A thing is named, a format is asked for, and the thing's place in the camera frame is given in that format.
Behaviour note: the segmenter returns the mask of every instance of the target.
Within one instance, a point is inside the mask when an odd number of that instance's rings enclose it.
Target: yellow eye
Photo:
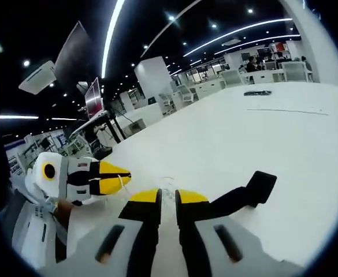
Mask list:
[[[43,165],[43,176],[48,181],[51,181],[55,176],[55,168],[52,164],[46,163]]]

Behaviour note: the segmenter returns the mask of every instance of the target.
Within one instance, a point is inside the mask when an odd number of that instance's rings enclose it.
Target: ceiling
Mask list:
[[[47,118],[83,118],[77,110],[85,105],[77,91],[68,93],[57,82],[38,95],[18,89],[19,84],[38,66],[48,60],[55,62],[68,34],[79,20],[89,34],[94,50],[90,53],[92,72],[101,75],[106,33],[116,0],[74,0],[72,2],[48,0],[39,5],[17,1],[0,3],[0,114],[37,115],[35,121],[1,121],[0,128],[9,140],[60,128],[70,121],[52,121]],[[298,33],[286,24],[264,25],[218,40],[195,53],[183,57],[190,50],[234,29],[266,20],[286,17],[278,0],[202,0],[176,20],[148,49],[143,58],[144,45],[168,24],[169,16],[176,16],[193,0],[126,0],[122,6],[112,37],[106,77],[100,81],[105,86],[105,102],[117,92],[126,91],[138,84],[131,63],[156,56],[168,57],[167,64],[183,70],[189,69],[190,60],[213,58],[224,49],[221,43],[232,38],[244,42],[268,36]],[[31,61],[28,68],[22,63]]]

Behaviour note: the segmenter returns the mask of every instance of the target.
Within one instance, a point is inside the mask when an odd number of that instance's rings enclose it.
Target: white robot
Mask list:
[[[42,152],[33,168],[28,169],[25,185],[32,195],[45,202],[64,199],[81,205],[92,196],[118,192],[130,179],[129,171],[107,162]]]

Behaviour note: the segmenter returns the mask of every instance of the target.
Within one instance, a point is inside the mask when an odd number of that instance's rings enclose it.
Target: black ceiling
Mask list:
[[[38,115],[32,122],[5,122],[0,124],[4,134],[19,134],[20,137],[39,133],[49,128],[59,128],[67,122],[47,121],[46,118],[80,118],[77,104],[84,105],[84,98],[78,92],[63,97],[64,91],[55,87],[46,88],[34,96],[18,89],[25,79],[22,62],[29,59],[33,66],[46,60],[55,62],[69,32],[76,22],[84,25],[94,44],[90,53],[95,76],[101,75],[101,64],[105,37],[116,0],[74,0],[37,1],[29,4],[21,1],[9,2],[3,9],[0,3],[0,114]],[[104,98],[109,100],[116,92],[122,92],[137,85],[131,63],[168,56],[167,63],[175,62],[183,70],[189,68],[190,59],[214,57],[231,37],[224,38],[183,58],[183,55],[217,36],[252,23],[285,17],[278,0],[202,0],[172,24],[140,59],[143,45],[149,44],[169,22],[170,15],[176,16],[193,0],[126,0],[115,27],[106,67]],[[236,37],[245,42],[269,36],[288,34],[285,24],[262,26],[239,33]]]

